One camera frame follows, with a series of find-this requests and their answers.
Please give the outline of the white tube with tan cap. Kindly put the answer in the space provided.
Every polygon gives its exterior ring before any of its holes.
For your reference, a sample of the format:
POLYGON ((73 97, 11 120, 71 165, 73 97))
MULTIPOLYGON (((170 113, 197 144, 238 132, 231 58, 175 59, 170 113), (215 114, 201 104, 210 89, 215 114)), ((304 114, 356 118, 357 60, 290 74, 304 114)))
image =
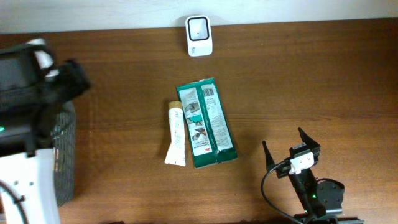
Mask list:
POLYGON ((183 120, 183 109, 180 101, 169 103, 169 128, 170 146, 165 158, 166 164, 186 166, 185 161, 185 128, 183 120))

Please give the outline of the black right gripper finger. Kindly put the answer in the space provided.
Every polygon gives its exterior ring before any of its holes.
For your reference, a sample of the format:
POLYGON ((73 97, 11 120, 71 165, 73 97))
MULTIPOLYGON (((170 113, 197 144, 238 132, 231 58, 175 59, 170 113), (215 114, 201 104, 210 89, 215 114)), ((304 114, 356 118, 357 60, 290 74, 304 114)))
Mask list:
POLYGON ((313 140, 301 127, 298 127, 299 135, 303 143, 305 143, 310 149, 320 147, 319 143, 313 140))
POLYGON ((262 142, 262 146, 263 146, 264 154, 265 154, 266 169, 271 170, 275 167, 275 162, 273 160, 273 157, 272 157, 270 150, 267 147, 267 143, 265 141, 262 142))

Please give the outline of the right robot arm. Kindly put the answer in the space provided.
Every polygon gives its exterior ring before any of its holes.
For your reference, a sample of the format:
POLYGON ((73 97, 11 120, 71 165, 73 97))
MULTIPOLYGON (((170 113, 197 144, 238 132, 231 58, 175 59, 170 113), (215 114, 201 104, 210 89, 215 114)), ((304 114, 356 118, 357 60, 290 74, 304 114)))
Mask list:
POLYGON ((357 217, 339 217, 343 213, 345 185, 337 180, 314 176, 311 168, 319 161, 321 145, 302 128, 298 128, 298 131, 302 143, 291 147, 290 156, 279 163, 274 162, 267 143, 262 142, 267 169, 261 181, 261 194, 265 202, 291 223, 364 223, 363 219, 357 217), (267 198, 265 181, 272 172, 276 173, 278 179, 289 178, 304 209, 303 214, 291 216, 267 198))

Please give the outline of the green 3M wipes package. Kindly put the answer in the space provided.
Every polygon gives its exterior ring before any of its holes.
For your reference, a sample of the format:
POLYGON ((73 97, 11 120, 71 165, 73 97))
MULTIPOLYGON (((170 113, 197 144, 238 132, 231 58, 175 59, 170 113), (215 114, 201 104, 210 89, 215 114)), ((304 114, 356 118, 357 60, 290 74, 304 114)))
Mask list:
POLYGON ((195 168, 238 158, 214 78, 177 87, 195 168))

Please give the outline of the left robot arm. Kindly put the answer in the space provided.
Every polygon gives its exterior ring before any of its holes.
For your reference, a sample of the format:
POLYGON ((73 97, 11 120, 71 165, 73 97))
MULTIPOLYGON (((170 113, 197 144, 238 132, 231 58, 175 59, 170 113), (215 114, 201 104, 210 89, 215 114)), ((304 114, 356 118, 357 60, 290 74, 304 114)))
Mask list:
POLYGON ((74 196, 73 100, 91 83, 81 65, 57 64, 43 39, 1 50, 1 220, 59 223, 74 196))

